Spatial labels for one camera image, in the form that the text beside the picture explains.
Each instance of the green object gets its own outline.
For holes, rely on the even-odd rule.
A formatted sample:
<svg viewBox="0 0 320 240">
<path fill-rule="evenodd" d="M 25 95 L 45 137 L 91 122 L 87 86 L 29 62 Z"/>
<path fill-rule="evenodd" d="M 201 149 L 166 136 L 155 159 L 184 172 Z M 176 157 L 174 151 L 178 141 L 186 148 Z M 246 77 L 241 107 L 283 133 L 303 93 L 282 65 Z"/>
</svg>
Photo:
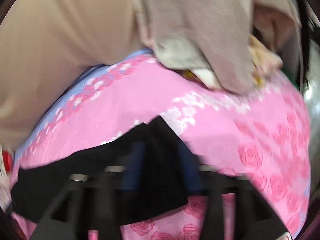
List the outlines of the green object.
<svg viewBox="0 0 320 240">
<path fill-rule="evenodd" d="M 290 77 L 288 76 L 288 74 L 284 71 L 283 68 L 281 69 L 281 71 L 282 71 L 282 73 L 285 74 L 285 76 L 290 80 L 291 84 L 294 85 L 294 86 L 296 87 L 296 89 L 299 90 L 299 87 L 298 87 L 298 85 L 296 84 L 295 80 L 293 80 L 292 78 L 290 78 Z"/>
</svg>

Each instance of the red object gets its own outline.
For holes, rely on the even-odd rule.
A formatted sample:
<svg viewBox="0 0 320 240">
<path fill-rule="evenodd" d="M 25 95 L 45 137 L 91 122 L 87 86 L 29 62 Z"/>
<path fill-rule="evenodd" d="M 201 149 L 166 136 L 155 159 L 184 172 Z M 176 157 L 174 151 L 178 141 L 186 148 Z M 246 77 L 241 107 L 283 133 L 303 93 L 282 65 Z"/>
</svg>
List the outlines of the red object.
<svg viewBox="0 0 320 240">
<path fill-rule="evenodd" d="M 7 151 L 2 151 L 2 158 L 6 173 L 12 170 L 12 157 Z"/>
</svg>

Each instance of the pink floral fabric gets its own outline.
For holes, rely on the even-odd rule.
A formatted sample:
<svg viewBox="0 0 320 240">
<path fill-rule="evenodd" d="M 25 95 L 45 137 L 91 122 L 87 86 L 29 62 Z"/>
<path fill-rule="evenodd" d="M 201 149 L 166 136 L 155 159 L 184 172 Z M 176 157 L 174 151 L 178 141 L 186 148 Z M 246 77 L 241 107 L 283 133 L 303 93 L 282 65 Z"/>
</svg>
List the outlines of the pink floral fabric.
<svg viewBox="0 0 320 240">
<path fill-rule="evenodd" d="M 206 164 L 224 174 L 246 173 L 295 237 L 306 218 L 310 164 L 309 118 L 299 92 L 280 72 L 245 96 L 209 91 L 138 56 L 89 78 L 26 147 L 13 170 L 65 158 L 115 140 L 161 115 Z M 223 196 L 225 239 L 233 238 L 234 196 Z M 196 240 L 206 198 L 151 220 L 121 227 L 124 239 Z M 27 236 L 36 225 L 16 216 Z M 90 232 L 92 240 L 96 232 Z"/>
</svg>

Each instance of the light blue fabric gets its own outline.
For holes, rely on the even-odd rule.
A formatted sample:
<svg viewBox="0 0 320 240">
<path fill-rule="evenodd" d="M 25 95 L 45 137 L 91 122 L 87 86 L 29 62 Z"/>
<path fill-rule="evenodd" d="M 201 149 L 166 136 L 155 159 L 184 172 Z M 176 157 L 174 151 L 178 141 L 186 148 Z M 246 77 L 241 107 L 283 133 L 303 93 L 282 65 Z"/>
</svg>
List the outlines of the light blue fabric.
<svg viewBox="0 0 320 240">
<path fill-rule="evenodd" d="M 136 51 L 136 52 L 132 53 L 131 55 L 126 57 L 124 60 L 127 60 L 129 58 L 133 58 L 133 57 L 136 57 L 136 56 L 139 56 L 139 55 L 151 54 L 151 53 L 152 53 L 151 49 L 148 49 L 148 48 L 141 49 L 139 51 Z M 39 121 L 39 123 L 37 124 L 37 126 L 35 127 L 33 132 L 30 134 L 28 139 L 26 139 L 26 141 L 16 149 L 15 157 L 14 157 L 14 163 L 16 163 L 17 160 L 22 156 L 22 154 L 25 151 L 26 147 L 28 147 L 30 145 L 30 143 L 35 139 L 35 137 L 37 136 L 37 133 L 40 132 L 43 129 L 44 125 L 46 123 L 49 123 L 53 119 L 56 111 L 59 108 L 62 108 L 72 95 L 76 95 L 76 94 L 80 93 L 82 91 L 83 87 L 86 85 L 87 81 L 90 78 L 95 78 L 95 77 L 101 76 L 102 74 L 104 74 L 106 72 L 106 69 L 108 69 L 108 68 L 109 68 L 109 66 L 100 64 L 100 65 L 97 65 L 97 66 L 94 66 L 94 67 L 90 68 L 85 73 L 83 73 L 79 78 L 77 78 L 77 80 L 70 86 L 68 91 L 65 92 L 48 109 L 48 111 L 41 118 L 41 120 Z"/>
</svg>

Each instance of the silver surface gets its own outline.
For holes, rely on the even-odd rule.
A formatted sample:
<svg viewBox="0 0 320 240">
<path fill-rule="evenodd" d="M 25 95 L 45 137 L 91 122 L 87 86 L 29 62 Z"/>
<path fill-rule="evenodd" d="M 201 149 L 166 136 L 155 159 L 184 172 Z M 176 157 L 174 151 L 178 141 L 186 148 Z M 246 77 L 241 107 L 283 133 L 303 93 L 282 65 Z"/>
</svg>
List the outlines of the silver surface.
<svg viewBox="0 0 320 240">
<path fill-rule="evenodd" d="M 217 171 L 214 168 L 212 168 L 212 166 L 210 166 L 210 165 L 200 165 L 199 170 L 204 171 L 204 172 Z"/>
<path fill-rule="evenodd" d="M 123 172 L 125 171 L 124 166 L 108 166 L 106 172 Z"/>
<path fill-rule="evenodd" d="M 320 54 L 319 47 L 311 42 L 309 87 L 305 89 L 304 100 L 310 117 L 309 158 L 311 162 L 311 195 L 320 196 Z"/>
<path fill-rule="evenodd" d="M 88 175 L 84 174 L 72 174 L 70 175 L 70 180 L 75 180 L 75 181 L 87 181 L 88 180 Z"/>
</svg>

